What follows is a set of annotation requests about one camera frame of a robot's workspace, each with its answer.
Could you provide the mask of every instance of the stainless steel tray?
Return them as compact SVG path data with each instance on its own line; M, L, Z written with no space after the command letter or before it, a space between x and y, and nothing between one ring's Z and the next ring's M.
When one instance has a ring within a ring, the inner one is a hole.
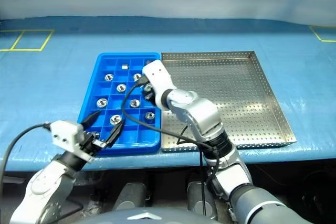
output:
M173 83L216 103L229 138L238 148L296 142L253 51L162 53ZM161 128L180 133L184 124L163 111ZM193 138L190 131L185 136ZM193 144L161 134L163 151L193 151Z

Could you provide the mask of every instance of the blue plastic tray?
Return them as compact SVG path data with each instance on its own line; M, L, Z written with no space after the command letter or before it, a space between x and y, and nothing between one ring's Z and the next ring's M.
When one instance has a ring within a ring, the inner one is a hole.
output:
M78 122L90 113L101 110L101 113L95 124L88 129L90 132L100 132L100 139L106 139L113 125L110 124L110 118L113 115L121 115L121 102L125 94L135 84L133 75L142 73L142 68L148 61L160 59L160 55L154 52L150 53L102 53L98 56L96 65L91 76L91 80L84 98L81 111L78 116ZM122 69L121 66L127 64L128 69ZM113 74L112 81L105 81L106 74ZM116 90L119 84L126 85L126 91L119 93ZM104 108L97 107L99 99L108 100ZM130 100L138 99L139 108L130 107ZM136 88L125 104L125 109L133 117L145 121L144 115L151 111L155 113L155 119L151 124L155 127L161 125L161 111L154 107L150 102L144 100L140 88ZM137 125L133 121L126 119L123 132L117 142L111 147L102 150L100 155L109 154L129 154L129 153L148 153L155 152L160 148L160 133L149 130L146 127Z

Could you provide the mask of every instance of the perforated metal tray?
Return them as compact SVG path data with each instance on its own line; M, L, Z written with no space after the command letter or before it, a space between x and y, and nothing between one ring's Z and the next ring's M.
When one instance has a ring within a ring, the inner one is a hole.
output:
M216 103L238 148L276 147L296 142L253 51L162 53L173 83ZM161 128L180 133L184 124L162 112ZM187 130L185 136L193 138ZM161 134L163 151L192 151L193 144Z

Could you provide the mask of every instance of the blue table surface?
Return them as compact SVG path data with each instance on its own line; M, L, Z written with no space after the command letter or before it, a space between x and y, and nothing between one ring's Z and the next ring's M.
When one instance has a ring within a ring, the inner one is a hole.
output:
M43 17L3 20L0 30L7 29L55 33L41 52L0 52L0 157L9 142L33 124L77 120L102 52L245 50L256 52L298 140L281 148L240 150L245 162L336 156L336 43L321 42L308 26L252 19ZM27 33L20 47L37 47L44 36ZM7 44L3 34L0 48ZM34 130L14 147L7 170L41 169L60 152L50 133ZM85 168L187 165L198 165L198 152L104 157Z

